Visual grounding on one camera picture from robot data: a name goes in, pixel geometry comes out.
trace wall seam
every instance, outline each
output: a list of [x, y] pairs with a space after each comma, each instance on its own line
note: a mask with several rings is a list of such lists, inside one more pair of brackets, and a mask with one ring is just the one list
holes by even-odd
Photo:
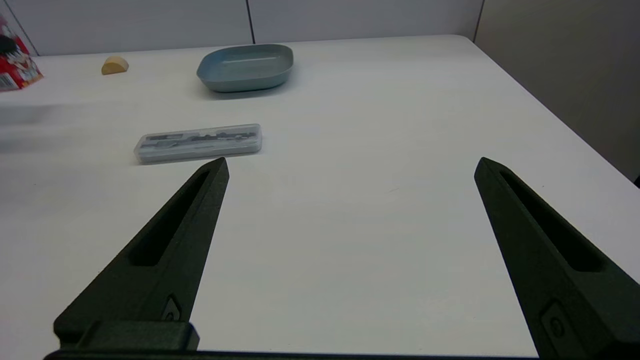
[[244, 3], [246, 4], [246, 13], [247, 15], [249, 15], [249, 28], [251, 29], [251, 41], [255, 44], [255, 35], [253, 34], [253, 21], [251, 19], [251, 8], [249, 7], [249, 0], [244, 0]]
[[480, 5], [480, 12], [478, 13], [478, 21], [476, 22], [476, 30], [474, 31], [474, 39], [473, 43], [476, 43], [476, 37], [478, 36], [478, 28], [480, 27], [480, 18], [482, 17], [482, 10], [484, 9], [484, 2], [486, 0], [482, 0], [482, 5]]
[[36, 48], [35, 45], [33, 45], [33, 41], [31, 41], [31, 39], [29, 38], [29, 34], [27, 34], [26, 31], [24, 31], [24, 28], [22, 27], [22, 24], [20, 23], [20, 20], [18, 20], [18, 17], [15, 16], [15, 13], [13, 12], [13, 9], [11, 8], [11, 6], [9, 6], [9, 3], [7, 3], [6, 0], [3, 0], [4, 4], [6, 5], [6, 8], [9, 9], [9, 12], [11, 13], [11, 16], [13, 16], [13, 18], [15, 19], [15, 21], [18, 23], [18, 26], [20, 26], [20, 30], [22, 30], [22, 33], [24, 34], [24, 36], [27, 38], [25, 40], [27, 40], [29, 42], [29, 44], [31, 44], [31, 47], [33, 48], [33, 50], [36, 52], [37, 56], [40, 56], [40, 53], [38, 52], [38, 49]]

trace blue bowl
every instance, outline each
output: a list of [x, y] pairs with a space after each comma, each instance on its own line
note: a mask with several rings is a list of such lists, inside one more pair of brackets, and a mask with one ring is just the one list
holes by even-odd
[[293, 66], [293, 51], [284, 45], [228, 47], [205, 56], [196, 74], [217, 92], [260, 90], [278, 86]]

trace plastic case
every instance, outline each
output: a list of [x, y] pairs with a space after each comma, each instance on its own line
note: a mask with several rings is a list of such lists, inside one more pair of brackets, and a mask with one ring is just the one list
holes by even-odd
[[259, 124], [212, 127], [142, 136], [136, 149], [140, 163], [210, 158], [256, 152], [262, 147]]

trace red box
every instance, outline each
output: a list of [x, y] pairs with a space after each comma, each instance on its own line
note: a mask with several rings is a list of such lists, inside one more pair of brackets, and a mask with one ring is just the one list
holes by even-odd
[[0, 16], [0, 92], [18, 90], [42, 78], [27, 47]]

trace white table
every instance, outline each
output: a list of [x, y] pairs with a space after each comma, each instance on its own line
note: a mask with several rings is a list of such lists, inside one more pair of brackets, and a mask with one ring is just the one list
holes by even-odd
[[191, 317], [200, 349], [535, 356], [476, 190], [511, 167], [636, 280], [640, 192], [466, 38], [288, 44], [284, 86], [214, 95], [212, 49], [37, 59], [0, 95], [0, 348], [52, 323], [205, 161], [137, 165], [145, 133], [258, 122]]

